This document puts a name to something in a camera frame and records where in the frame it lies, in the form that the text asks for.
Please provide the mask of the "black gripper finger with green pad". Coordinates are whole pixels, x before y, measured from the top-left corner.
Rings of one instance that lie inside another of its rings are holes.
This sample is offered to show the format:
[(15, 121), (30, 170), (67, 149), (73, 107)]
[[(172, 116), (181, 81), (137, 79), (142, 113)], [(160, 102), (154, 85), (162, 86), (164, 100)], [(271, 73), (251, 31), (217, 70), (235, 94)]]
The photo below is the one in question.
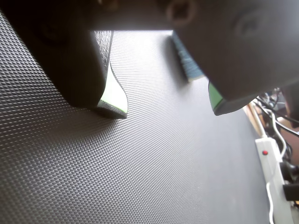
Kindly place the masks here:
[(171, 0), (167, 18), (209, 79), (216, 115), (299, 79), (296, 0)]
[(125, 119), (128, 98), (111, 63), (112, 31), (91, 27), (108, 0), (3, 0), (0, 9), (63, 98)]

